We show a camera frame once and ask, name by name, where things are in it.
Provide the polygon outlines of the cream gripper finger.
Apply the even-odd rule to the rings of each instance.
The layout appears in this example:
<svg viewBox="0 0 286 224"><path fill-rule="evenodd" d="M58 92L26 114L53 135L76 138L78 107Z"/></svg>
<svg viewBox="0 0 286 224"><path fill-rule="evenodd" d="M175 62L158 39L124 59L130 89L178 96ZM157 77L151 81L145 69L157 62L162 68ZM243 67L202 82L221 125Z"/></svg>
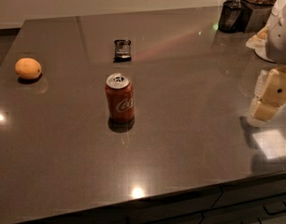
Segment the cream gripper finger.
<svg viewBox="0 0 286 224"><path fill-rule="evenodd" d="M262 70L250 103L249 122L268 122L286 103L286 65Z"/></svg>

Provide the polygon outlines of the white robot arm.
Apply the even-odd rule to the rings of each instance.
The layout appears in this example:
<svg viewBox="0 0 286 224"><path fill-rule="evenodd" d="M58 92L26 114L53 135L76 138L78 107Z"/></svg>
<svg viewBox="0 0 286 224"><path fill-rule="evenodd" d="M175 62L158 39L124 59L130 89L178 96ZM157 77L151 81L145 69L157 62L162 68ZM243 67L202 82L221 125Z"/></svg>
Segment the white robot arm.
<svg viewBox="0 0 286 224"><path fill-rule="evenodd" d="M258 76L247 115L249 125L261 127L286 103L286 0L276 1L265 27L247 41L246 47L276 64Z"/></svg>

